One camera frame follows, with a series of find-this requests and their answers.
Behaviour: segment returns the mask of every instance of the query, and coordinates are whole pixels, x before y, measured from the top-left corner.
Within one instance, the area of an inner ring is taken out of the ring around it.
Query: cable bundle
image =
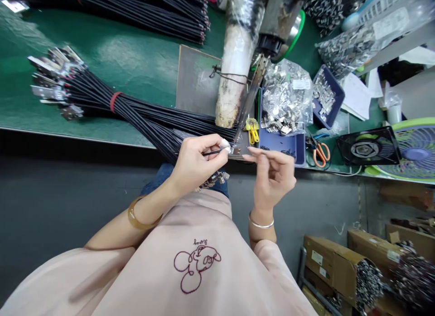
[[[45,104],[59,104],[67,120],[84,115],[117,117],[132,124],[157,148],[168,162],[175,164],[183,137],[175,130],[195,136],[212,133],[233,142],[232,129],[215,125],[214,117],[148,103],[115,92],[89,71],[69,47],[48,50],[48,58],[28,57],[37,68],[33,74],[35,95]]]
[[[210,30],[207,0],[23,0],[31,8],[85,11],[153,32],[203,44]]]
[[[413,315],[430,315],[435,308],[435,265],[414,253],[401,256],[393,271],[393,291]]]

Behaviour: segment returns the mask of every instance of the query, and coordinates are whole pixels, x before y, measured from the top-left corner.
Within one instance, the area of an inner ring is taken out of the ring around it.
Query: white paper
[[[326,277],[326,270],[323,267],[320,268],[319,273]]]
[[[311,254],[311,259],[314,260],[316,263],[318,263],[320,266],[322,266],[323,256],[320,255],[319,253],[315,252],[314,250]]]
[[[384,93],[381,87],[381,80],[379,79],[379,74],[377,73],[377,68],[371,70],[367,75],[367,87],[372,92],[372,98],[383,97]]]
[[[409,23],[408,10],[405,7],[391,12],[388,16],[373,23],[375,39],[379,40],[395,31],[402,30]]]
[[[392,250],[389,250],[387,252],[388,259],[392,260],[393,262],[399,263],[400,262],[400,255]]]
[[[309,79],[294,79],[292,86],[293,89],[309,89],[311,84]]]
[[[370,118],[370,101],[372,92],[359,80],[357,76],[350,73],[344,80],[344,101],[342,109],[365,121]]]
[[[424,47],[418,46],[399,56],[399,61],[408,61],[410,63],[435,65],[435,52]]]

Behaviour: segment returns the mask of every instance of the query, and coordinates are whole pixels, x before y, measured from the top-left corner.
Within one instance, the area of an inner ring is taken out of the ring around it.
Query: embroidered cartoon design
[[[209,269],[213,262],[221,261],[221,255],[215,248],[198,246],[192,253],[179,252],[174,258],[174,267],[179,272],[186,272],[181,280],[181,291],[186,294],[196,291],[201,285],[201,273]]]

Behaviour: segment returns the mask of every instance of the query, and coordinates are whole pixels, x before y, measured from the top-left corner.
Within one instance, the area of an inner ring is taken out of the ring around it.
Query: purple tray
[[[314,122],[320,128],[331,129],[334,124],[335,118],[337,117],[337,113],[340,111],[341,105],[343,104],[344,90],[341,88],[335,77],[332,75],[331,70],[324,64],[320,67],[319,71],[316,74],[316,77],[314,77],[313,83],[316,81],[316,78],[322,68],[325,69],[324,74],[326,81],[328,82],[329,86],[331,86],[333,92],[336,94],[335,103],[332,106],[331,112],[326,116],[325,122],[320,118],[320,110],[322,109],[322,106],[316,98],[313,98],[313,102],[316,105],[313,109]]]
[[[260,122],[263,115],[263,89],[260,98]],[[266,129],[260,129],[259,147],[269,149],[271,151],[288,152],[295,158],[296,167],[305,166],[305,134],[295,136],[281,136],[277,132],[267,132]]]

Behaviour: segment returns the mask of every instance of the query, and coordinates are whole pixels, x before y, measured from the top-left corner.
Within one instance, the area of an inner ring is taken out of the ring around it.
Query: woman's right hand
[[[277,151],[249,147],[252,155],[243,155],[257,164],[254,209],[272,210],[282,197],[295,187],[295,159]]]

